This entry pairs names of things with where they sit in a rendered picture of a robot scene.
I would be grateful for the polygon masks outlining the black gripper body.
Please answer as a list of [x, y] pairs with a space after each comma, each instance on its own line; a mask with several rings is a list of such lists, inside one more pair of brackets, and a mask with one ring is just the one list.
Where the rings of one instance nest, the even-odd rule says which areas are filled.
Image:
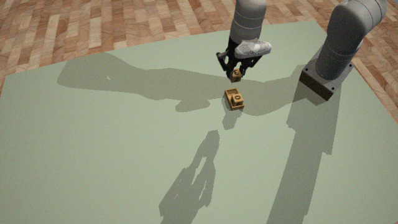
[[[238, 45], [239, 45], [239, 44], [235, 43], [235, 42], [231, 39], [231, 37], [230, 37], [230, 35], [229, 35], [228, 48], [226, 49], [226, 51], [228, 50], [228, 52], [227, 52], [226, 55], [229, 57], [229, 59], [230, 59], [232, 62], [233, 62], [233, 60], [234, 60], [234, 58], [235, 58], [235, 55], [234, 55], [235, 48], [236, 48]], [[239, 62], [244, 62], [244, 58], [240, 59]]]

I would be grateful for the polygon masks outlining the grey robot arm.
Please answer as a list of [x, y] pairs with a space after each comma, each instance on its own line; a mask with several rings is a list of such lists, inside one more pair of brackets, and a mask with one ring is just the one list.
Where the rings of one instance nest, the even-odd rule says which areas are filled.
[[[239, 44], [234, 51], [236, 58], [271, 52], [271, 44], [259, 40], [266, 8], [266, 0], [236, 0], [230, 30], [231, 39]], [[341, 1], [331, 13], [327, 37], [315, 64], [317, 74], [325, 80], [337, 79], [386, 11], [387, 0]]]

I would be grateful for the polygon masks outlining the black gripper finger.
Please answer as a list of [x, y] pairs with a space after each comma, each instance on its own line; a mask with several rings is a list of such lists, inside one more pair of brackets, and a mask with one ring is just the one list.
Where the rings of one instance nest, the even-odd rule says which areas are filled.
[[[239, 61], [239, 58], [236, 58], [236, 57], [235, 57], [234, 60], [233, 60], [233, 62], [228, 58], [228, 63], [226, 64], [224, 61], [225, 61], [225, 59], [226, 59], [226, 56], [227, 56], [226, 54], [227, 54], [227, 52], [228, 52], [228, 50], [225, 51], [225, 52], [223, 52], [223, 53], [217, 52], [217, 53], [216, 53], [216, 56], [217, 56], [217, 58], [218, 58], [218, 61], [219, 61], [220, 65], [221, 65], [222, 69], [223, 69], [224, 71], [226, 71], [226, 75], [227, 75], [227, 77], [228, 77], [229, 80], [230, 80], [230, 79], [232, 79], [233, 70], [234, 70], [234, 67], [237, 66], [237, 63], [238, 63], [238, 61]], [[230, 66], [230, 64], [231, 64], [231, 66]]]
[[241, 62], [239, 70], [241, 72], [242, 77], [245, 75], [246, 70], [248, 69], [248, 67], [252, 68], [253, 66], [255, 66], [255, 64], [259, 61], [259, 59], [261, 57], [262, 57], [262, 55], [261, 56], [257, 56], [257, 57], [245, 58], [244, 62]]

